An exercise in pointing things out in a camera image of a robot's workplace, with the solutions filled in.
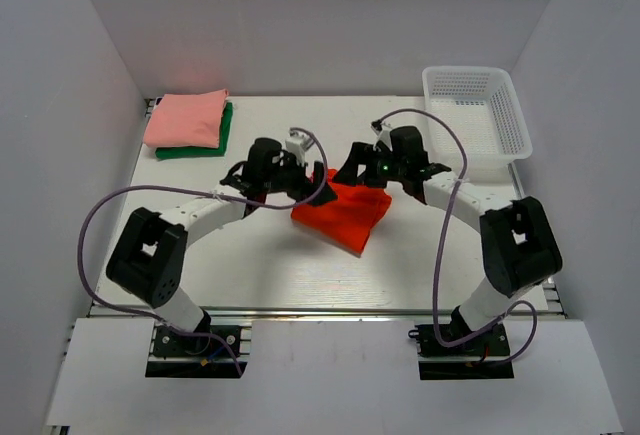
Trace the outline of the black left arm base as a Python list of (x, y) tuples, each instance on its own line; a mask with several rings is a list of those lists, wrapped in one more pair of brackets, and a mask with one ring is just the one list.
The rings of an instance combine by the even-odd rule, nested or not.
[(169, 327), (156, 325), (151, 338), (145, 377), (239, 379), (249, 360), (250, 327), (213, 323), (210, 332), (229, 346), (235, 359), (217, 338), (186, 337)]

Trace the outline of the orange t-shirt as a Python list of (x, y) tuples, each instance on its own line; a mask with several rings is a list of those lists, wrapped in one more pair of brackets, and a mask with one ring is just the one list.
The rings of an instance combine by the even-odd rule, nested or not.
[(291, 219), (360, 256), (375, 226), (391, 207), (392, 197), (383, 189), (336, 184), (336, 169), (328, 172), (328, 184), (337, 199), (319, 207), (299, 206)]

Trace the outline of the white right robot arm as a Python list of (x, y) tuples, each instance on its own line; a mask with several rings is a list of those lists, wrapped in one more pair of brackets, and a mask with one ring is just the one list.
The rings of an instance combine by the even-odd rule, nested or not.
[(447, 346), (470, 339), (498, 323), (533, 287), (559, 272), (562, 256), (541, 202), (534, 197), (509, 200), (463, 180), (449, 167), (430, 162), (411, 149), (355, 142), (336, 184), (384, 188), (398, 182), (420, 203), (445, 212), (434, 285), (439, 285), (444, 242), (450, 220), (474, 229), (481, 240), (484, 279), (451, 314)]

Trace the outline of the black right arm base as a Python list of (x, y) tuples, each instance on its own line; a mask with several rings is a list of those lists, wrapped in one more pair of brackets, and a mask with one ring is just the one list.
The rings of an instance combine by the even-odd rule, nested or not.
[(408, 338), (416, 343), (421, 381), (507, 380), (514, 378), (511, 347), (503, 324), (455, 347), (441, 345), (433, 324), (415, 325)]

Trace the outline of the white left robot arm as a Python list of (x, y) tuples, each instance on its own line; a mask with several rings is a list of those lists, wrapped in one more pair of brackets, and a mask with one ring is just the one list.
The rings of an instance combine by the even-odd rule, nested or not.
[(284, 193), (295, 205), (323, 205), (337, 199), (326, 164), (313, 173), (292, 155), (234, 165), (210, 192), (164, 211), (140, 207), (129, 216), (106, 266), (107, 278), (144, 302), (157, 320), (177, 332), (209, 330), (210, 318), (180, 287), (188, 248), (212, 232), (247, 218)]

